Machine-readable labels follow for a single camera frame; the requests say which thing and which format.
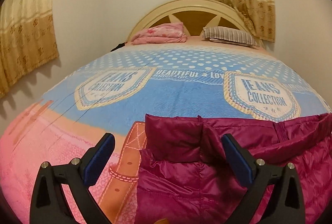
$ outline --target arched headboard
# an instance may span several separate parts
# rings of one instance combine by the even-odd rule
[[[203,27],[225,26],[250,31],[237,12],[214,0],[173,0],[163,4],[142,18],[134,27],[127,41],[138,31],[159,24],[183,22],[187,35],[201,35]],[[261,47],[263,43],[255,37]]]

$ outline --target striped pillow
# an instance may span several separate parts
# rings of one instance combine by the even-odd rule
[[[232,42],[235,45],[239,44],[248,47],[249,46],[259,47],[259,44],[255,41],[255,39],[250,33],[223,26],[204,27],[202,36],[205,39],[225,40],[228,42]]]

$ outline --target bed sheet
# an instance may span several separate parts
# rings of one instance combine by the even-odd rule
[[[0,184],[29,223],[40,164],[68,163],[110,132],[114,154],[90,191],[112,223],[133,223],[146,113],[279,122],[326,112],[331,109],[308,83],[261,50],[197,39],[125,46],[69,75],[10,124],[0,140]]]

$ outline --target magenta puffer jacket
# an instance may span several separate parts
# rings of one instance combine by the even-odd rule
[[[295,164],[306,223],[314,223],[332,198],[332,114],[280,123],[147,115],[145,124],[135,224],[163,218],[171,224],[224,223],[246,192],[225,161],[220,137],[227,133],[257,159]],[[268,187],[252,223],[260,220],[271,192]]]

